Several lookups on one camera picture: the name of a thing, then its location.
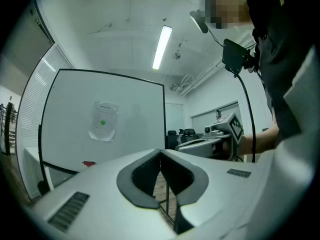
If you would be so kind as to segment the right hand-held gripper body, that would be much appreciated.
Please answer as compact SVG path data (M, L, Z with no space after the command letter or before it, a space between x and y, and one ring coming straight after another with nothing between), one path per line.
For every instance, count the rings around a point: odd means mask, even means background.
M227 160L234 160L238 155L240 140L244 129L234 112L226 114L217 119L211 125L204 128L203 138L217 139L218 143L229 143L229 157Z

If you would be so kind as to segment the person's right hand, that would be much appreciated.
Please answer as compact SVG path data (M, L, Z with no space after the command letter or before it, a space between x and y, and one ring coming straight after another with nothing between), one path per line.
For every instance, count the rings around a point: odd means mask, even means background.
M224 140L222 143L222 148L221 148L221 157L224 160L228 160L231 156L232 153L232 148L231 148L231 143L229 140Z

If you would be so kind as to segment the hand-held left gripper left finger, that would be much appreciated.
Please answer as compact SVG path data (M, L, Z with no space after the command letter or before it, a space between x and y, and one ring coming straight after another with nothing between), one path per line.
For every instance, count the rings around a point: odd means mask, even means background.
M158 174L161 170L159 149L125 166L117 175L116 184L121 194L134 206L158 209L160 204L153 197Z

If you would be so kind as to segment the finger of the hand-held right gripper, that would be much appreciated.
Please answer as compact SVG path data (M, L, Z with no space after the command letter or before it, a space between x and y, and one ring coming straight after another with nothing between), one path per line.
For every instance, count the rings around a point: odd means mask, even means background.
M221 138L199 138L182 143L175 150L197 157L221 157L223 142Z

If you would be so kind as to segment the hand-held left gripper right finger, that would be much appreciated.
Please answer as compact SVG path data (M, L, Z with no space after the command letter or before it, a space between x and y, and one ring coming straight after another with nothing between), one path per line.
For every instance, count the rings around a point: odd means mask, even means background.
M164 149L160 151L160 171L176 198L173 230L180 235L194 227L184 218L181 208L200 199L209 185L209 177L202 168Z

